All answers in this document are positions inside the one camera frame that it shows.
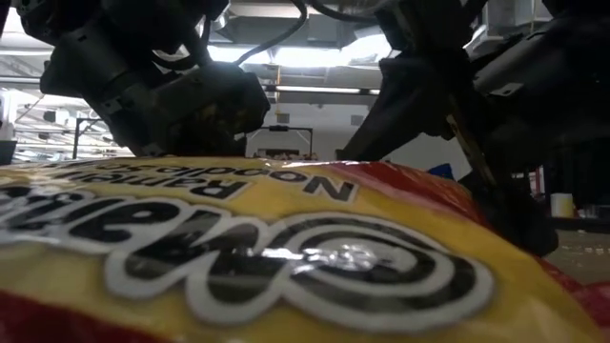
fluorescent light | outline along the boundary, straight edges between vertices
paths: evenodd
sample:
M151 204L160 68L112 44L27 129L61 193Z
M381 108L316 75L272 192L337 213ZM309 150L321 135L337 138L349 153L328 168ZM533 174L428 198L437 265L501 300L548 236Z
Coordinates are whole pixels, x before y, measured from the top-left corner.
M317 92L317 93L340 93L340 94L358 94L360 89L345 89L331 87L301 87L301 86L277 86L278 91L293 91L293 92Z
M208 47L208 52L210 53L210 57L214 61L218 62L234 62L241 55L248 52L250 48L219 48L219 47ZM259 52L256 55L248 58L246 60L247 64L268 64L271 63L271 58L269 53L266 51Z
M40 101L39 105L42 106L52 106L52 107L62 107L66 105L70 106L78 106L81 108L88 108L89 105L83 99L73 98L68 96L61 95L50 95L45 94L45 97Z
M352 44L344 47L341 54L348 60L373 59L379 61L392 51L392 47L385 35L373 34L357 39Z
M98 132L109 132L108 130L106 130L106 128L102 128L101 126L97 125L97 124L93 124L90 127L91 130L96 130Z
M52 50L0 50L2 56L49 56Z
M337 49L280 48L274 62L284 67L325 68L344 66L348 61Z
M67 150L71 151L73 149L72 144L37 144L37 143L19 143L17 142L17 147L19 148L36 148L36 149L54 149L54 150ZM129 151L127 148L121 148L117 146L111 145L78 145L79 149L111 149L116 151Z

wall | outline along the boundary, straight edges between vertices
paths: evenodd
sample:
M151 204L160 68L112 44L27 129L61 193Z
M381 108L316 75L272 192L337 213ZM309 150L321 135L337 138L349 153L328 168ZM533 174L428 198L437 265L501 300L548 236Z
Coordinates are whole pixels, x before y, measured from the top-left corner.
M342 149L350 140L357 127L351 126L351 115L366 115L368 109L360 105L318 105L281 104L280 111L291 115L290 127L305 127L314 129L314 152L320 160L335 159L336 149ZM265 118L265 126L277 125L275 106ZM261 130L249 134L247 155L252 156L258 149L282 148L309 152L309 134L303 132L303 139L295 131L269 132ZM428 170L442 163L450 163L456 178L470 171L458 142L453 139L445 141L442 138L422 134L409 144L392 152L388 158L413 168Z

plastic wrapper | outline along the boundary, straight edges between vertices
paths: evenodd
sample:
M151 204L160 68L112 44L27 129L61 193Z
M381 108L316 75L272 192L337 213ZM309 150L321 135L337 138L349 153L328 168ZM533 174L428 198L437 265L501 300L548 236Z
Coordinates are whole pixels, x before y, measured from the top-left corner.
M0 170L0 342L599 342L606 303L391 164Z

black cable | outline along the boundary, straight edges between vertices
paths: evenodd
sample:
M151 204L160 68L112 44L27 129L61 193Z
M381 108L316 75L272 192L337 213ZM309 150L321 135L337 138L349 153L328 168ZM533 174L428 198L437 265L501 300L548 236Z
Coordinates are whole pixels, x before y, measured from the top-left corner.
M298 17L298 20L296 20L296 23L294 25L292 25L284 33L278 35L276 38L271 39L271 40L259 45L258 47L249 50L248 52L244 53L243 55L241 55L241 57L239 57L234 62L235 64L240 65L240 64L244 63L248 58L256 55L257 53L263 52L263 51L279 44L280 42L282 42L286 38L290 37L295 32L297 32L300 28L303 27L303 25L307 21L307 6L305 5L305 2L303 2L303 0L291 0L291 1L293 2L293 4L295 4L296 8L301 12L301 15Z
M374 18L374 16L347 14L337 10L331 10L321 4L318 0L309 0L309 3L310 5L312 5L312 8L314 8L314 10L317 10L321 14L324 14L336 20L353 23L377 24L377 20L376 18Z
M210 61L212 61L212 58L210 58L210 54L208 53L208 43L210 42L211 26L212 21L206 18L206 20L203 22L203 32L201 33L201 37L197 37L196 42L192 42L190 44L191 50L196 49L201 51L200 56L196 56L195 54L189 51L189 53L191 54L186 57L180 58L175 61L168 61L159 57L153 52L152 61L155 64L172 71L187 71L194 67L195 64L197 64L197 60L200 61L200 65L205 65L209 63Z

